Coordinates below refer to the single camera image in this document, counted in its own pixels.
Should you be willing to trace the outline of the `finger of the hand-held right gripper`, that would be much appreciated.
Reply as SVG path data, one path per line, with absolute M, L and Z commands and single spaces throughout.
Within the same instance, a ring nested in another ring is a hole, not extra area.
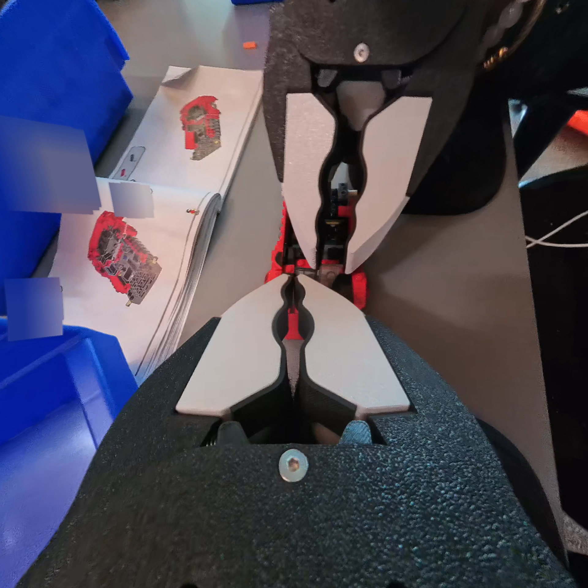
M 366 122 L 361 144 L 365 182 L 355 207 L 345 273 L 374 253 L 407 204 L 431 104 L 430 97 L 403 96 Z
M 286 97 L 282 195 L 302 253 L 318 267 L 320 175 L 334 145 L 336 118 L 312 93 Z

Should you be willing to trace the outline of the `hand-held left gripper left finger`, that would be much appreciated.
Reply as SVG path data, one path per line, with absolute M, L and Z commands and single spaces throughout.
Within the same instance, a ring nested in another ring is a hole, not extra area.
M 285 375 L 287 276 L 278 276 L 224 314 L 176 405 L 183 415 L 224 417 Z

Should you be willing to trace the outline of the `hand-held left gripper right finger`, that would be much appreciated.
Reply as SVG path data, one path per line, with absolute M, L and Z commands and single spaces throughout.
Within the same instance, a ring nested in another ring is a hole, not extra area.
M 300 375 L 354 417 L 407 412 L 410 401 L 364 313 L 305 275 L 296 278 Z

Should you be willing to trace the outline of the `red toy brick car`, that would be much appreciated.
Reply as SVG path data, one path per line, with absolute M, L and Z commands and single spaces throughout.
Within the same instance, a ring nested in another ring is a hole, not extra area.
M 283 201 L 281 225 L 276 245 L 271 255 L 271 265 L 265 282 L 279 275 L 309 276 L 322 285 L 333 289 L 361 311 L 368 299 L 368 282 L 360 266 L 352 273 L 344 272 L 344 246 L 350 230 L 355 227 L 355 207 L 359 197 L 350 182 L 340 182 L 330 189 L 326 212 L 320 218 L 324 236 L 322 261 L 316 269 L 311 268 L 302 252 L 298 238 L 289 218 L 286 202 Z

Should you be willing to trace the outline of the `open instruction booklet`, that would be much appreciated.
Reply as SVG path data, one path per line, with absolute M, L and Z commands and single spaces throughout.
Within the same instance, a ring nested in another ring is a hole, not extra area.
M 117 338 L 137 384 L 179 346 L 261 94 L 258 70 L 169 66 L 100 208 L 62 216 L 64 322 Z

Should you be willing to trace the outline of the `black plastic frame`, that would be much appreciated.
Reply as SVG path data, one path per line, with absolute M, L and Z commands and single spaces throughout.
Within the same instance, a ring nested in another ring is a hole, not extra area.
M 587 110 L 587 88 L 508 100 L 518 180 L 581 110 Z

